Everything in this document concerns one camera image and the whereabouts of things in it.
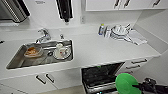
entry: dish soap bottle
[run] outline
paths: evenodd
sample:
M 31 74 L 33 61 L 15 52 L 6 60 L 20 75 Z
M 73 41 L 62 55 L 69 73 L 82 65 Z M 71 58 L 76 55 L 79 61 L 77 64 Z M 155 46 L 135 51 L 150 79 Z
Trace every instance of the dish soap bottle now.
M 104 29 L 105 29 L 105 27 L 104 27 L 104 24 L 101 24 L 101 26 L 100 26 L 100 28 L 99 28 L 99 35 L 103 35 L 103 33 L 104 33 Z

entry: white cabinet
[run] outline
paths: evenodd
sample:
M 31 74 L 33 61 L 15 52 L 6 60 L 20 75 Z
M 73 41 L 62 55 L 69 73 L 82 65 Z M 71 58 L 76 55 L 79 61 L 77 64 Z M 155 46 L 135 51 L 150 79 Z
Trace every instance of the white cabinet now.
M 81 74 L 78 68 L 14 77 L 0 80 L 0 83 L 29 94 L 36 94 L 81 85 Z
M 9 78 L 1 80 L 0 83 L 30 94 L 56 90 L 56 88 L 50 84 L 50 82 L 48 82 L 48 80 L 45 79 L 43 75 L 44 74 L 38 74 Z
M 86 11 L 118 10 L 121 0 L 86 0 Z
M 122 0 L 119 10 L 147 9 L 152 0 Z
M 86 0 L 86 11 L 167 9 L 168 0 Z
M 14 88 L 11 88 L 9 86 L 0 84 L 0 94 L 25 94 L 25 93 L 19 90 L 15 90 Z
M 47 78 L 49 78 L 50 82 L 58 89 L 82 85 L 80 68 L 49 72 L 47 75 L 49 76 Z
M 149 9 L 167 9 L 168 0 L 152 0 Z
M 143 65 L 145 65 L 149 60 L 151 60 L 152 57 L 148 58 L 140 58 L 135 60 L 128 60 L 126 61 L 123 66 L 117 71 L 116 75 L 120 73 L 133 73 L 139 68 L 141 68 Z

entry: sink basin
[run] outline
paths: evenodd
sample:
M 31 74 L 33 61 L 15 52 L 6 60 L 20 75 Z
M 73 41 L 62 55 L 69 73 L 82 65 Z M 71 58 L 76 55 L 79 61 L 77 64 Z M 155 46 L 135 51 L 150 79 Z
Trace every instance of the sink basin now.
M 71 49 L 71 54 L 65 59 L 56 59 L 53 55 L 47 55 L 48 53 L 54 52 L 56 49 L 56 45 L 58 43 L 63 44 L 65 47 L 69 47 Z M 24 53 L 27 51 L 28 48 L 33 46 L 39 46 L 44 49 L 43 54 L 40 57 L 28 58 L 24 56 Z M 71 40 L 64 40 L 64 41 L 52 41 L 47 43 L 30 43 L 24 44 L 20 47 L 18 52 L 15 54 L 11 62 L 6 67 L 7 69 L 16 69 L 16 68 L 23 68 L 23 67 L 30 67 L 30 66 L 38 66 L 38 65 L 45 65 L 45 64 L 52 64 L 52 63 L 59 63 L 59 62 L 66 62 L 71 61 L 73 59 L 73 49 L 72 49 L 72 41 Z

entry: wall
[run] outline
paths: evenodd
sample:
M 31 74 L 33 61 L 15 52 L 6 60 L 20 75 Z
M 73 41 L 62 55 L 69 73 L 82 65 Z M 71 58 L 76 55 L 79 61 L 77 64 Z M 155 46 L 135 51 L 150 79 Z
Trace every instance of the wall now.
M 144 10 L 140 15 L 137 25 L 155 35 L 159 39 L 168 43 L 168 10 Z M 133 75 L 143 81 L 146 77 L 151 77 L 157 80 L 160 84 L 168 84 L 168 50 L 162 56 L 154 58 L 149 63 L 144 65 L 140 70 Z
M 18 30 L 36 30 L 40 28 L 69 28 L 80 25 L 100 25 L 135 23 L 142 11 L 108 11 L 108 12 L 86 12 L 84 10 L 85 0 L 72 0 L 73 18 L 69 25 L 59 18 L 56 0 L 24 0 L 30 11 L 30 17 L 19 26 L 0 27 L 0 31 L 18 31 Z M 43 1 L 43 4 L 37 4 L 37 1 Z M 81 16 L 84 16 L 84 23 L 81 24 Z
M 81 3 L 80 0 L 72 0 L 73 18 L 69 25 L 59 18 L 56 0 L 24 0 L 30 16 L 19 26 L 0 27 L 0 31 L 18 31 L 18 30 L 35 30 L 40 28 L 62 28 L 75 27 L 80 24 Z

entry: faucet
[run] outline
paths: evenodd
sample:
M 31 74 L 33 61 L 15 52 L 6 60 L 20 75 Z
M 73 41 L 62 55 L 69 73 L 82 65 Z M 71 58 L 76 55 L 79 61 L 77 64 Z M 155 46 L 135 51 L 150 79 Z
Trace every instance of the faucet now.
M 51 40 L 51 36 L 46 28 L 43 28 L 43 29 L 39 30 L 38 32 L 43 32 L 44 36 L 37 39 L 36 43 L 41 43 L 41 42 L 45 42 L 46 40 Z

